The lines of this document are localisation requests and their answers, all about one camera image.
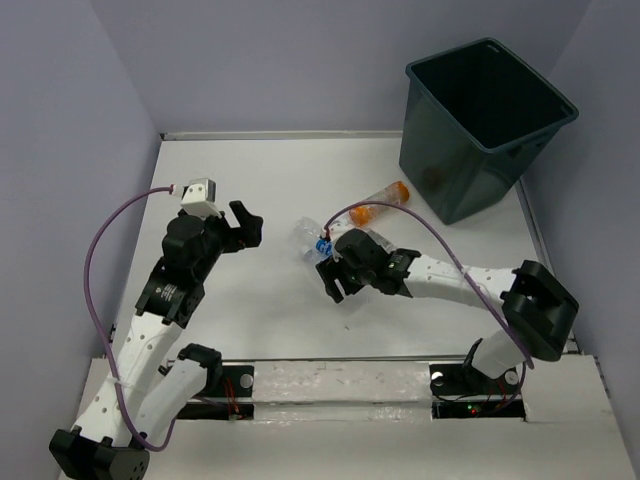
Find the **clear bottle blue label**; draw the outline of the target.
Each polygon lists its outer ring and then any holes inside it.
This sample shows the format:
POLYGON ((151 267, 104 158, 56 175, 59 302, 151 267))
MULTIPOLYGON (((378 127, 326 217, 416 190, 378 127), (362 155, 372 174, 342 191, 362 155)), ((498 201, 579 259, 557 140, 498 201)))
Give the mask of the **clear bottle blue label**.
POLYGON ((324 261, 333 253, 333 245, 324 237, 321 226, 308 217, 302 217, 295 223, 291 242, 298 256, 309 264, 324 261))

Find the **Pocari Sweat labelled bottle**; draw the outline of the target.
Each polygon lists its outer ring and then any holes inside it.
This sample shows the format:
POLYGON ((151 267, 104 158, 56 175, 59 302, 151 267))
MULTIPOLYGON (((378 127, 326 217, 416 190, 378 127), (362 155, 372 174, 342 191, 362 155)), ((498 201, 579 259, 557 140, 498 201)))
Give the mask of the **Pocari Sweat labelled bottle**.
POLYGON ((383 235, 375 230, 368 231, 369 236, 379 245, 381 246, 387 253, 390 253, 396 249, 396 246, 383 235))

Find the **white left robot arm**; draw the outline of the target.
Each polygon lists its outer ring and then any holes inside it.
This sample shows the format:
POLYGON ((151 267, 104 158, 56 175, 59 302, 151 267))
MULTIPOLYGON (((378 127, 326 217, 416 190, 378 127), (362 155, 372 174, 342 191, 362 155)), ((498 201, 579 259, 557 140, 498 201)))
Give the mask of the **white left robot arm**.
POLYGON ((164 361, 205 295, 204 282, 219 257, 262 240, 263 220, 233 201, 232 227, 211 206, 196 216, 183 208, 167 226, 163 254, 135 305, 120 353, 99 391, 67 429, 57 430, 49 450, 71 479, 141 479, 150 454, 166 448, 174 421, 192 398, 223 398, 223 411, 240 414, 235 381, 220 352, 199 344, 164 361))

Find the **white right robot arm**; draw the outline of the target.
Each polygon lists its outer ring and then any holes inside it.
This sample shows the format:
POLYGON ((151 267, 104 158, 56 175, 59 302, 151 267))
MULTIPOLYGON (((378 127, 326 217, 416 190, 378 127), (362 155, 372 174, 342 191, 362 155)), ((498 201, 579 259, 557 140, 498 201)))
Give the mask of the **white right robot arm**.
POLYGON ((343 233, 316 270, 336 303, 370 287, 496 315, 498 331, 476 341, 460 368, 462 384, 473 392, 486 390, 522 363, 558 361, 579 311, 574 296, 539 262, 526 260, 513 269, 464 266, 416 250, 387 250, 360 229, 343 233))

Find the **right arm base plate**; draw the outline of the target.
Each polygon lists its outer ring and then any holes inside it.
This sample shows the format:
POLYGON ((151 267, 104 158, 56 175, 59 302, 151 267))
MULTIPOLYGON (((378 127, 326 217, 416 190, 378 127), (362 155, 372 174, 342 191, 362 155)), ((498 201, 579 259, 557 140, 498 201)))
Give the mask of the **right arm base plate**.
POLYGON ((525 418, 522 375, 507 370, 497 379, 466 368, 461 363, 429 366, 432 418, 525 418))

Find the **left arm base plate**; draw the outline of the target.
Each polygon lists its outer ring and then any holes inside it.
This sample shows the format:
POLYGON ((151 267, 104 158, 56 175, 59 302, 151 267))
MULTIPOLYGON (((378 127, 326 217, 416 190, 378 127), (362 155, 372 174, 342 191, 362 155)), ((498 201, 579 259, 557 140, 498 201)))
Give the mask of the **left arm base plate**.
POLYGON ((255 369, 250 364, 228 364, 222 367, 218 383, 207 385, 179 411, 178 420, 252 420, 255 369))

